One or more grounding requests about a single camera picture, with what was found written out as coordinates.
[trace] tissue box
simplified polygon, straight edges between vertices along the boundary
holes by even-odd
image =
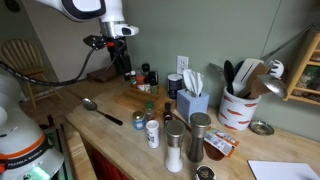
[[[196,98],[191,96],[186,89],[181,89],[177,93],[177,111],[190,124],[189,117],[196,112],[207,113],[209,95],[201,91],[201,96]]]

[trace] electrical outlet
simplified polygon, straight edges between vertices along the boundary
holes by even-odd
[[[177,56],[177,74],[183,75],[183,70],[188,69],[189,57]]]

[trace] jar lid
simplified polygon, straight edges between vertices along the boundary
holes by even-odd
[[[180,137],[184,135],[186,126],[179,120],[170,120],[165,125],[165,131],[172,137]]]
[[[135,111],[133,114],[132,114],[132,118],[133,119],[142,119],[144,116],[143,112],[141,111]]]
[[[144,105],[146,108],[153,108],[154,107],[154,104],[152,101],[148,101],[146,102],[146,104]]]
[[[213,170],[205,165],[201,165],[197,168],[196,180],[215,180],[216,175]]]
[[[211,119],[207,114],[197,112],[190,116],[190,122],[191,124],[201,128],[209,126],[211,124]]]

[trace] black cable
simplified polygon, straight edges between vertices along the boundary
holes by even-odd
[[[121,51],[125,48],[125,42],[120,40],[120,42],[123,43],[123,45],[119,48],[119,51],[117,52],[117,54],[115,55],[114,59],[111,61],[110,65],[106,68],[105,71],[107,71],[111,65],[115,62],[115,60],[117,59],[118,56],[120,56],[121,54]],[[95,50],[95,48],[92,48],[90,50],[90,52],[88,53],[83,65],[82,65],[82,68],[80,70],[80,73],[78,74],[78,76],[74,79],[71,79],[71,80],[68,80],[68,81],[63,81],[63,82],[46,82],[46,81],[40,81],[40,80],[37,80],[37,79],[33,79],[33,78],[30,78],[28,76],[25,76],[23,75],[22,73],[16,71],[15,69],[13,69],[12,67],[8,66],[6,63],[4,63],[3,61],[0,60],[0,68],[4,69],[5,71],[9,72],[10,74],[12,74],[13,76],[19,78],[19,79],[22,79],[24,81],[28,81],[30,83],[33,83],[33,84],[37,84],[37,85],[41,85],[41,86],[66,86],[66,85],[70,85],[70,84],[74,84],[76,82],[79,82],[79,81],[84,81],[84,80],[87,80],[89,78],[84,78],[84,79],[80,79],[79,78],[81,77],[83,71],[85,70],[86,66],[87,66],[87,63],[90,59],[90,56],[92,55],[93,51]]]

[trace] white bottle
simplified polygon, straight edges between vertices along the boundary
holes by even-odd
[[[165,159],[165,166],[172,173],[177,173],[183,168],[181,144],[185,130],[186,127],[183,122],[178,120],[170,120],[165,124],[168,142],[168,154]]]

